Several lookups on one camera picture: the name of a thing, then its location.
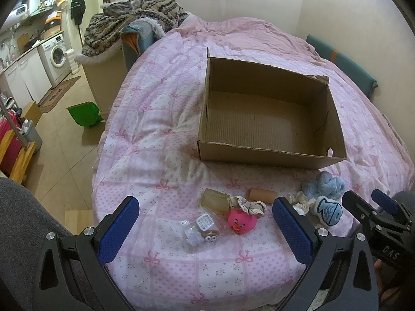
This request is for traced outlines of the pink patterned quilt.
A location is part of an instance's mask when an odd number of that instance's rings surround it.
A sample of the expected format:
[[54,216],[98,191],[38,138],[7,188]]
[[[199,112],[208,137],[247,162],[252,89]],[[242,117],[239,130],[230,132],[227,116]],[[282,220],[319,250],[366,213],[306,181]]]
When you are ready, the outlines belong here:
[[306,41],[256,18],[190,16],[126,76],[101,137],[97,219],[128,195],[139,218],[108,266],[137,310],[253,310],[280,302],[298,263],[267,211],[190,249],[207,189],[279,195],[325,170],[364,199],[414,184],[406,147],[374,104]]

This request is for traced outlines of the grey trash bin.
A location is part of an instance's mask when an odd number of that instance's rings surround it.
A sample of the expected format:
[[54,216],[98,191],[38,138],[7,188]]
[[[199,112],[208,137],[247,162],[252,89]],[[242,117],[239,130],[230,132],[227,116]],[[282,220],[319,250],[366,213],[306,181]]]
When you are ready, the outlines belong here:
[[43,141],[35,128],[34,122],[32,120],[25,119],[20,131],[28,142],[36,143],[34,153],[38,153],[42,147]]

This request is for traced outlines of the white washing machine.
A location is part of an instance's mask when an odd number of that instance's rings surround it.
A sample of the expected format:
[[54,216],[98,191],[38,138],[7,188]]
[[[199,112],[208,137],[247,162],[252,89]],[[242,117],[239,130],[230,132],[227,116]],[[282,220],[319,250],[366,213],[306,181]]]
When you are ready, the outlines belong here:
[[43,41],[37,50],[52,88],[57,87],[70,73],[70,65],[65,56],[67,48],[63,32]]

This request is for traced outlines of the light blue fluffy sock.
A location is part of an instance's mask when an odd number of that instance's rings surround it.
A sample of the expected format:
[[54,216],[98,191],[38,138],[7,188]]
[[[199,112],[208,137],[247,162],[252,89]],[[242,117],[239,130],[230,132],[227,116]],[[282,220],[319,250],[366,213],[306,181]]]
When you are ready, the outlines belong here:
[[316,178],[303,181],[301,190],[308,199],[324,196],[338,201],[345,193],[345,182],[340,177],[333,177],[329,172],[322,171]]

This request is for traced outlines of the tan squishy block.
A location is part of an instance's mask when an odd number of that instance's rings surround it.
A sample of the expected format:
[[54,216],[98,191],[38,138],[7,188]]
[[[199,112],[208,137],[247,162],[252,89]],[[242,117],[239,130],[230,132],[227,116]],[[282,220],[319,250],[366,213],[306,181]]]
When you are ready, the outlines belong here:
[[205,189],[200,200],[200,205],[216,214],[226,214],[229,211],[228,199],[228,194],[213,189]]

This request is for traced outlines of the white kitchen cabinet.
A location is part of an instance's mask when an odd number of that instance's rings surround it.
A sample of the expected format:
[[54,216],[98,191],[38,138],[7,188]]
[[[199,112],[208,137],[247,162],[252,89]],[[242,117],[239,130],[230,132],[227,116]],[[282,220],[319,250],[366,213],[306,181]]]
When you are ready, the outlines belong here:
[[19,108],[32,101],[39,104],[51,87],[36,48],[1,73],[1,93],[13,98]]

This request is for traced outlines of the white blue round plush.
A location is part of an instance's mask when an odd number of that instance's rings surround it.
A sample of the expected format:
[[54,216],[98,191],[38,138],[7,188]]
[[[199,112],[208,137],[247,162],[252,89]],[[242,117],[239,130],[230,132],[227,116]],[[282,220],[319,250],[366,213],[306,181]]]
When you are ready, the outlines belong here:
[[322,225],[330,228],[337,225],[343,215],[343,207],[337,201],[320,196],[314,202],[312,213]]

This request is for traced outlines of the open cardboard box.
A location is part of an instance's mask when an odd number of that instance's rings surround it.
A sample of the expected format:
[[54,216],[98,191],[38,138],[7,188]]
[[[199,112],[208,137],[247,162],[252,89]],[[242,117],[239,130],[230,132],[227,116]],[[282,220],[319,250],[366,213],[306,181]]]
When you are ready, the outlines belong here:
[[207,56],[202,161],[320,169],[347,158],[324,75]]

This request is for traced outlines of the pink rubber duck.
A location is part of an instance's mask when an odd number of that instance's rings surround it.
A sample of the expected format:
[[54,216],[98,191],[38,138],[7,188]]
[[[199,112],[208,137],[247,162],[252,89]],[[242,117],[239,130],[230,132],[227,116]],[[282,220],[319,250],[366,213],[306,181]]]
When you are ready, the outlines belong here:
[[231,210],[228,215],[228,225],[237,234],[243,235],[253,230],[258,218],[242,210]]

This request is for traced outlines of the teal cushion with orange stripe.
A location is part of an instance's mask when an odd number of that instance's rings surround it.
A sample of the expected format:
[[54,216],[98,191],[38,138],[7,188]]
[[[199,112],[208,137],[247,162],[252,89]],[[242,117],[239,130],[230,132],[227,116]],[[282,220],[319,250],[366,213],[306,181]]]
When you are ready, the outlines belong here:
[[369,100],[372,99],[374,90],[378,87],[378,82],[368,72],[346,55],[311,34],[306,37],[306,42],[314,46],[320,57],[331,61],[341,69]]

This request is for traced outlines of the teal fur-trimmed jacket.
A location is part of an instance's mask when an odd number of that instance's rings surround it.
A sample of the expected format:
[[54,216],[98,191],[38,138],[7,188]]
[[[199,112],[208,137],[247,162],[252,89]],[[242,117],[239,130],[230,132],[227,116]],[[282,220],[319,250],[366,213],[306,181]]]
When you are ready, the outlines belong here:
[[127,70],[157,40],[165,36],[161,25],[151,18],[140,18],[132,21],[120,31],[122,52]]

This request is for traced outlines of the clear bag of small toys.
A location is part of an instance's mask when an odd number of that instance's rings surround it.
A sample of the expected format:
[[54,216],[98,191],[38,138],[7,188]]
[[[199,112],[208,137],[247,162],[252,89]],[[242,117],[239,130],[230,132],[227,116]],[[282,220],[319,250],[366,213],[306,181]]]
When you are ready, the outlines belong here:
[[224,221],[209,210],[180,221],[180,225],[187,253],[197,253],[216,246],[225,231]]

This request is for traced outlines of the green plastic bin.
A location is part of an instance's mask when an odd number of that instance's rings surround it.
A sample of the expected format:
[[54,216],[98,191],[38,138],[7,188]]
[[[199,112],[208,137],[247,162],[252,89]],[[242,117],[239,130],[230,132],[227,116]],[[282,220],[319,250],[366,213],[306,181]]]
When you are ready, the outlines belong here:
[[103,120],[98,106],[93,102],[70,106],[67,108],[67,111],[74,121],[83,127],[94,126]]

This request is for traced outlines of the yellow wooden chair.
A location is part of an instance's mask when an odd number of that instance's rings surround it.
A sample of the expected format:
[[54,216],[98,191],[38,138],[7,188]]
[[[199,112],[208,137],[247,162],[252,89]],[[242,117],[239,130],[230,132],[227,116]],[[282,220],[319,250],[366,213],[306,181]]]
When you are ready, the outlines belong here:
[[[15,132],[13,130],[9,130],[5,132],[4,137],[1,139],[1,161],[3,161],[4,156],[6,155],[7,149],[9,145],[13,141],[15,137]],[[16,157],[15,163],[13,165],[12,171],[10,173],[9,179],[21,184],[24,180],[26,170],[30,163],[30,160],[34,154],[34,150],[36,147],[35,142],[28,142],[27,147],[21,147],[19,150],[19,154]]]

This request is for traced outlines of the patterned knit blanket pile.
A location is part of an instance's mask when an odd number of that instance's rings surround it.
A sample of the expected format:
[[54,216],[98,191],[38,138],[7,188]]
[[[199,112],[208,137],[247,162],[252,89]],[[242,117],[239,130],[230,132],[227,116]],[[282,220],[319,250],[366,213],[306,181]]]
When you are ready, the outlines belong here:
[[136,20],[149,21],[160,39],[189,16],[176,0],[117,0],[101,8],[89,21],[76,62],[94,64],[114,55],[121,46],[122,29]]

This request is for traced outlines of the brown door mat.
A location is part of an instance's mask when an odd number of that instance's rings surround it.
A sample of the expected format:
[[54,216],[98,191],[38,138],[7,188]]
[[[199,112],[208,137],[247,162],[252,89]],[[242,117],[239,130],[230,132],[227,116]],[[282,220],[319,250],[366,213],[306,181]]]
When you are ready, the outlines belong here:
[[76,76],[71,79],[64,80],[55,88],[52,88],[39,104],[39,109],[42,114],[50,112],[58,104],[60,99],[69,91],[69,89],[80,79]]

